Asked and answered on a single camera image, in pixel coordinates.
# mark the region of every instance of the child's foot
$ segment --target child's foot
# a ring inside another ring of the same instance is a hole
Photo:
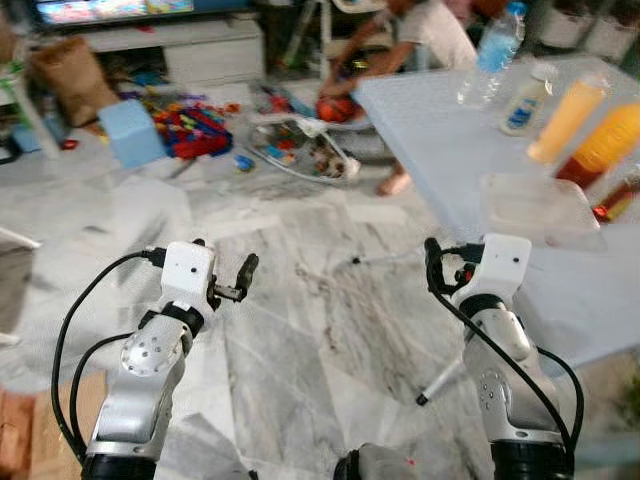
[[[411,185],[411,177],[402,167],[394,168],[393,173],[378,185],[377,193],[381,197],[390,197],[397,195]]]

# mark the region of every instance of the tv stand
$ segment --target tv stand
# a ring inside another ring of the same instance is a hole
[[[83,33],[96,52],[161,47],[170,80],[219,85],[262,78],[262,32],[253,20],[188,20]]]

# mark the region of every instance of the drawer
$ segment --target drawer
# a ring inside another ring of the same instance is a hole
[[[164,54],[175,83],[263,76],[259,37],[166,47]]]

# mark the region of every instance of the white shirt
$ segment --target white shirt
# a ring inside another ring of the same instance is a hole
[[[388,8],[375,16],[382,26],[394,18]],[[410,42],[429,47],[436,67],[464,69],[476,61],[476,50],[458,19],[441,0],[429,0],[416,4],[401,19],[399,42]]]

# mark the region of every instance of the orange bottle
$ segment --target orange bottle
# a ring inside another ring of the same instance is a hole
[[[583,189],[629,155],[640,140],[640,103],[609,112],[591,135],[556,173]]]

